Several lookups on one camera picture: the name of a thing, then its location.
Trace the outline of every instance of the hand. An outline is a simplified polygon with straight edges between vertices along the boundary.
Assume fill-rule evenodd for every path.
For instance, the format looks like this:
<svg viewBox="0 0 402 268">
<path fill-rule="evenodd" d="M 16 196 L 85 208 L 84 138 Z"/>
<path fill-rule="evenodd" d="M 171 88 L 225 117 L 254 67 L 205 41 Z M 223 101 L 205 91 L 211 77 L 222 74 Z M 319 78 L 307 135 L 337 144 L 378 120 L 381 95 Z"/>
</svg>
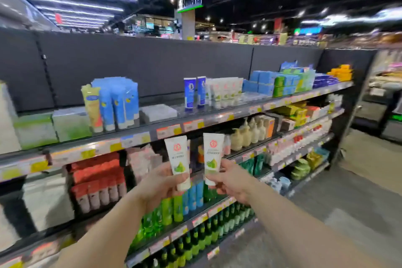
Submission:
<svg viewBox="0 0 402 268">
<path fill-rule="evenodd" d="M 145 213 L 150 213 L 159 206 L 162 199 L 184 194 L 178 192 L 176 186 L 187 178 L 188 174 L 173 175 L 170 162 L 165 162 L 145 175 L 132 191 L 143 202 Z"/>
<path fill-rule="evenodd" d="M 222 159 L 220 173 L 207 173 L 205 176 L 216 183 L 218 194 L 228 194 L 237 201 L 248 204 L 250 189 L 256 180 L 238 164 Z"/>
</svg>

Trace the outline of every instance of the gray floor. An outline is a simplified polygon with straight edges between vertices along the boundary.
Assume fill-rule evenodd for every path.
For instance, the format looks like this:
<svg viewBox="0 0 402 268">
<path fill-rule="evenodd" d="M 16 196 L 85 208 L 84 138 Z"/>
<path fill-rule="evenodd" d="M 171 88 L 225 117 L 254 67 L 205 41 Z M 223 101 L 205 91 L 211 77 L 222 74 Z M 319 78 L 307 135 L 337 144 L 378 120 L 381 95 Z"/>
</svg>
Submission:
<svg viewBox="0 0 402 268">
<path fill-rule="evenodd" d="M 349 155 L 345 163 L 356 163 L 353 159 Z M 399 194 L 335 167 L 319 174 L 292 200 L 389 267 L 402 267 L 402 197 Z M 209 266 L 291 268 L 262 228 L 242 235 L 226 252 L 212 259 Z"/>
</svg>

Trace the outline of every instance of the floor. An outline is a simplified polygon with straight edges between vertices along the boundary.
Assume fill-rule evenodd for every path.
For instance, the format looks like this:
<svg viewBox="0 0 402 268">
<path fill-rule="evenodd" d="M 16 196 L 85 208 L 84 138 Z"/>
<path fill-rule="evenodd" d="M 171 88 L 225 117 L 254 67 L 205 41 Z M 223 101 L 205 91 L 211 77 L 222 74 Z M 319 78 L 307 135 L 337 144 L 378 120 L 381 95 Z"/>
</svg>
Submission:
<svg viewBox="0 0 402 268">
<path fill-rule="evenodd" d="M 379 170 L 384 165 L 394 167 L 398 161 L 400 166 L 402 148 L 357 130 L 351 131 L 343 147 L 346 159 L 341 167 L 319 174 L 292 201 L 349 236 L 387 267 L 402 267 L 402 196 L 395 193 L 401 192 L 401 188 L 394 184 L 402 177 L 391 178 L 392 174 L 382 175 Z M 369 167 L 369 175 L 362 165 Z M 358 170 L 360 175 L 348 169 Z M 261 227 L 241 238 L 212 259 L 209 267 L 291 268 Z"/>
</svg>

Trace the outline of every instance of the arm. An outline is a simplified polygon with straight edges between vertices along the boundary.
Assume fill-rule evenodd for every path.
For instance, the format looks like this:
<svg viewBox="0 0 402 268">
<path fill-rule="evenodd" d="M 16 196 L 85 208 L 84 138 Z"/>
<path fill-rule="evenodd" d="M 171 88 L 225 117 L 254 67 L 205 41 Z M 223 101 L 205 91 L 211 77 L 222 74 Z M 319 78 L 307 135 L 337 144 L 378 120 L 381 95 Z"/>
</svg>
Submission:
<svg viewBox="0 0 402 268">
<path fill-rule="evenodd" d="M 76 244 L 63 249 L 53 268 L 123 267 L 143 215 L 152 212 L 163 198 L 178 194 L 176 185 L 187 177 L 172 176 L 170 163 L 151 171 Z"/>
<path fill-rule="evenodd" d="M 224 173 L 207 174 L 218 183 L 218 193 L 250 204 L 292 267 L 383 267 L 347 237 L 302 211 L 237 164 L 223 159 L 221 167 Z"/>
</svg>

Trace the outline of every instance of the yellow tube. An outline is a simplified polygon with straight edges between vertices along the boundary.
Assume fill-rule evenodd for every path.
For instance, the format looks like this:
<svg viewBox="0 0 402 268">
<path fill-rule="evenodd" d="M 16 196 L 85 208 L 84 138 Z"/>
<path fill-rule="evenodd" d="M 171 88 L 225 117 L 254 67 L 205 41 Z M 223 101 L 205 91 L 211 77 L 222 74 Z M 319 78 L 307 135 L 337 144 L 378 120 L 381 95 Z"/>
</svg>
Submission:
<svg viewBox="0 0 402 268">
<path fill-rule="evenodd" d="M 81 87 L 85 109 L 88 113 L 94 133 L 103 132 L 103 124 L 99 107 L 99 90 L 100 87 L 91 87 L 89 84 Z"/>
</svg>

